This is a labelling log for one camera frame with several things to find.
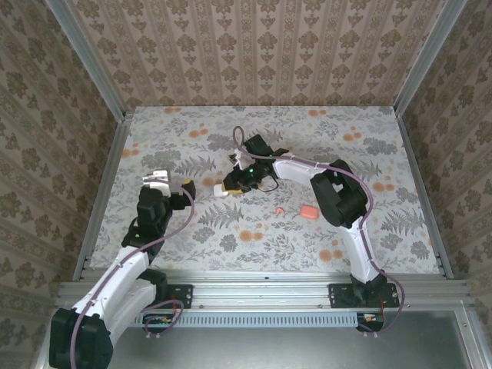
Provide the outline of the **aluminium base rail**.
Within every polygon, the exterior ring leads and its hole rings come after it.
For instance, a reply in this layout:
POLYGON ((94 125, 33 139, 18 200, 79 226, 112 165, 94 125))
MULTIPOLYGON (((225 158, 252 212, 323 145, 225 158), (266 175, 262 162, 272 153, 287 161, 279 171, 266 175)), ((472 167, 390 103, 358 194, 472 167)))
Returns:
MULTIPOLYGON (((193 311, 328 311, 331 284, 347 283, 344 273, 167 270, 172 284, 191 284, 193 311)), ((474 299, 461 280, 440 274, 398 274, 404 311, 455 311, 474 299)))

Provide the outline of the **aluminium table edge rail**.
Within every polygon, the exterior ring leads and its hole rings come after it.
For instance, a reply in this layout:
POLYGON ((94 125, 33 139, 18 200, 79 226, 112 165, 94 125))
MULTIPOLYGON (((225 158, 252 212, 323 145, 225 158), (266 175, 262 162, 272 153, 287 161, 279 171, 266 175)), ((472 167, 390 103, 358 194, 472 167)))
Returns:
POLYGON ((454 311, 460 338, 470 369, 488 369, 487 358, 479 337, 480 322, 473 311, 460 308, 454 311))

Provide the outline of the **aluminium frame post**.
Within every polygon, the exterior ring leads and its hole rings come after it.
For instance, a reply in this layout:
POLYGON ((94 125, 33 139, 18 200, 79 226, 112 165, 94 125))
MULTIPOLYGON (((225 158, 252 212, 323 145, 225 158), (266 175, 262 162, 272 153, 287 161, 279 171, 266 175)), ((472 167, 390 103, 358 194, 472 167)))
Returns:
POLYGON ((466 4, 467 0, 446 0, 444 3, 395 100, 396 116, 402 116, 407 110, 466 4))
POLYGON ((125 105, 68 0, 45 0, 45 2, 89 73, 108 110, 118 124, 122 123, 126 114, 125 105))

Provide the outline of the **floral patterned table cover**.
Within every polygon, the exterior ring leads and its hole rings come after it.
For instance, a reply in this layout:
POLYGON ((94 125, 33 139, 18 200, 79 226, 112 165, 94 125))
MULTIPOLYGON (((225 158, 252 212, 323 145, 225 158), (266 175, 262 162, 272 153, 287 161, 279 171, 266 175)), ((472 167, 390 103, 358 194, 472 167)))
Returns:
POLYGON ((374 256, 389 274, 439 271, 394 110, 390 107, 138 108, 121 154, 93 268, 108 267, 136 217, 142 178, 156 169, 197 188, 194 210, 173 214, 153 261, 159 269, 197 271, 347 272, 347 244, 323 217, 311 188, 265 179, 243 195, 217 198, 214 185, 231 171, 233 128, 261 135, 273 149, 307 160, 346 161, 371 189, 367 220, 374 256), (283 208, 285 214, 277 214, 283 208))

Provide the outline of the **aluminium frame side rail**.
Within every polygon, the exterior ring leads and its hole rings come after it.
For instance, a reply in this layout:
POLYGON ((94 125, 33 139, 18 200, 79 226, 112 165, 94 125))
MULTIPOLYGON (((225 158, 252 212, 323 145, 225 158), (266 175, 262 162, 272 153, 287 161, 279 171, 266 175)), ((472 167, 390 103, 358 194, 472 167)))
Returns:
POLYGON ((421 173, 418 167, 417 159, 414 155, 414 150, 409 139, 407 129, 404 124, 404 120, 400 114, 396 114, 398 127, 400 129, 403 145, 407 153, 407 159, 411 168, 411 172, 414 178, 416 191, 421 203, 421 209, 423 211, 424 219, 426 221, 427 230, 430 238, 430 242, 436 255, 437 264, 442 271, 443 276, 446 279, 455 279, 454 273, 450 266, 449 257, 444 247, 442 237, 440 235, 439 228, 437 226, 436 219, 434 217, 433 209, 427 195, 427 191, 424 185, 424 181, 421 177, 421 173))
POLYGON ((125 147, 125 142, 130 132, 131 121, 134 111, 127 111, 121 122, 117 124, 115 136, 111 143, 108 153, 108 160, 105 164, 105 169, 101 176, 101 182, 98 188, 98 193, 92 208, 91 217, 85 232, 85 237, 81 245, 75 270, 72 276, 72 281, 79 281, 83 276, 85 265, 90 259, 95 248, 101 224, 105 215, 108 199, 111 194, 113 182, 115 180, 118 165, 121 160, 121 154, 125 147))

